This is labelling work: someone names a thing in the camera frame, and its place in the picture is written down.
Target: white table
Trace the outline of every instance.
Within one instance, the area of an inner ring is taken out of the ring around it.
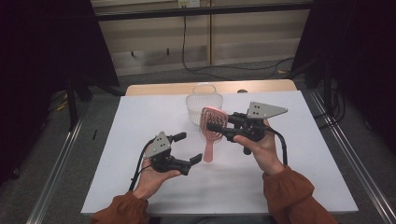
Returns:
[[[186,94],[125,96],[107,138],[106,146],[81,213],[90,215],[124,194],[147,141],[159,131],[168,135],[186,132],[172,145],[172,155],[187,161],[203,153],[205,142],[190,123]],[[269,119],[288,145],[289,165],[316,187],[314,197],[332,213],[358,211],[332,154],[299,91],[223,94],[223,110],[246,113],[250,101],[286,107],[289,112]],[[280,143],[276,139],[278,156]],[[166,181],[149,199],[151,216],[227,216],[268,214],[262,194],[262,171],[241,146],[221,140],[214,160],[191,167],[187,176]]]

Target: person's right hand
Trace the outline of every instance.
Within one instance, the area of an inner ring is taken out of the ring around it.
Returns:
[[[268,120],[265,119],[264,124],[269,126]],[[266,174],[274,175],[285,169],[277,157],[275,135],[273,133],[266,132],[264,138],[258,142],[253,142],[241,135],[236,135],[233,140],[251,150],[254,159]]]

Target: hairbrush head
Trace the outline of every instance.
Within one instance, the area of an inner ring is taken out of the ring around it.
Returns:
[[[217,124],[223,128],[227,127],[228,115],[224,111],[212,107],[206,106],[202,109],[201,119],[200,119],[200,133],[201,136],[206,141],[204,161],[213,161],[213,144],[221,140],[222,134],[209,131],[206,128],[207,123]]]

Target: hairbrush handle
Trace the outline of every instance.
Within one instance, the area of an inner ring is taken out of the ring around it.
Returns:
[[[207,141],[204,152],[204,161],[212,162],[213,161],[213,142]]]

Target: brown long-sleeve shirt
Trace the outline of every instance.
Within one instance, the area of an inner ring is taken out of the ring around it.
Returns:
[[[270,214],[278,224],[333,224],[337,221],[313,197],[314,186],[303,175],[289,166],[276,175],[263,174],[264,196]],[[147,201],[138,200],[128,192],[117,196],[108,208],[91,217],[91,224],[137,224],[147,223]]]

